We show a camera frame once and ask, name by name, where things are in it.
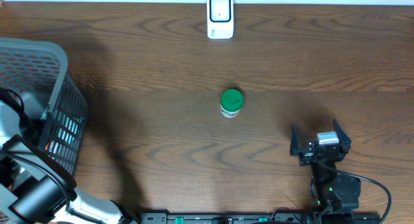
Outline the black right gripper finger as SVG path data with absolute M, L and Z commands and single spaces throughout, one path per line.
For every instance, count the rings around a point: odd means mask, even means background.
M 338 121 L 336 119 L 333 120 L 334 125 L 334 131 L 336 132 L 338 139 L 340 141 L 340 144 L 342 146 L 350 146 L 351 145 L 351 139 L 348 137 L 348 135 L 345 133 L 345 131 L 340 127 Z
M 301 153 L 300 150 L 300 143 L 299 143 L 299 138 L 298 138 L 298 134 L 296 131 L 296 127 L 294 125 L 292 125 L 292 137 L 291 137 L 291 142 L 290 142 L 290 156 L 298 156 Z

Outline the green lid white jar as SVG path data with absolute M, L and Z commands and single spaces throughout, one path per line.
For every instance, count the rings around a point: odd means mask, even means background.
M 242 92 L 237 89 L 227 89 L 221 96 L 221 114 L 226 118 L 236 117 L 244 104 Z

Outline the teal wet wipes pack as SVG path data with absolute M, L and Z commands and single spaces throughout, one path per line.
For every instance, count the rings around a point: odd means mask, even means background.
M 45 150 L 58 155 L 64 155 L 64 150 L 77 154 L 86 119 L 58 110 L 53 112 L 51 117 L 52 125 Z

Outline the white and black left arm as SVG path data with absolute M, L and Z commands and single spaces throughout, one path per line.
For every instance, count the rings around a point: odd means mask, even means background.
M 110 200 L 79 190 L 73 176 L 37 144 L 44 121 L 23 99 L 1 89 L 1 210 L 14 223 L 139 223 Z

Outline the white barcode scanner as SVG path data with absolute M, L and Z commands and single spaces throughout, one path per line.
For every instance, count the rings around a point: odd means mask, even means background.
M 234 35 L 234 0 L 207 0 L 207 35 L 230 39 Z

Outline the grey plastic basket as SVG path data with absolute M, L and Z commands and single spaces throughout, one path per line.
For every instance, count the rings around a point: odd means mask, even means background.
M 1 40 L 1 212 L 11 223 L 78 220 L 88 107 L 67 69 L 55 43 Z

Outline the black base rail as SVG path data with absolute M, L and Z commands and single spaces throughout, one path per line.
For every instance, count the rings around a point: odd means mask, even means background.
M 378 214 L 316 214 L 279 210 L 274 214 L 167 214 L 141 213 L 141 224 L 374 224 Z

